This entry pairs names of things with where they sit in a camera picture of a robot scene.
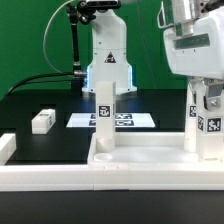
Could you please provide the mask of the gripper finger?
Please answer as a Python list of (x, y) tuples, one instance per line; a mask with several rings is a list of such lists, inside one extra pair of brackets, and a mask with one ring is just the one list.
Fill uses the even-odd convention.
[(220, 79), (205, 78), (205, 108), (216, 110), (221, 107), (221, 94), (224, 81)]
[(199, 85), (200, 79), (195, 76), (191, 76), (188, 78), (188, 94), (192, 100), (196, 99), (196, 92)]

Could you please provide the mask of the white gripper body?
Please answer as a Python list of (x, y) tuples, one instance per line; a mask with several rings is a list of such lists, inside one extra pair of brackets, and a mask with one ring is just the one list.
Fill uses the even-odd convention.
[(194, 23), (194, 34), (177, 38), (164, 31), (168, 65), (174, 74), (224, 79), (224, 15), (212, 14)]

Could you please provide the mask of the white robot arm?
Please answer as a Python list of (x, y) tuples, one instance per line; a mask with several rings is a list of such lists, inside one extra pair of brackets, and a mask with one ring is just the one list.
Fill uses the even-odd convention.
[[(108, 63), (126, 59), (125, 25), (115, 16), (120, 0), (86, 0), (92, 12), (93, 71), (92, 83), (102, 77)], [(164, 30), (163, 40), (169, 67), (174, 74), (200, 77), (206, 83), (206, 108), (221, 106), (224, 86), (224, 0), (163, 1), (157, 16)]]

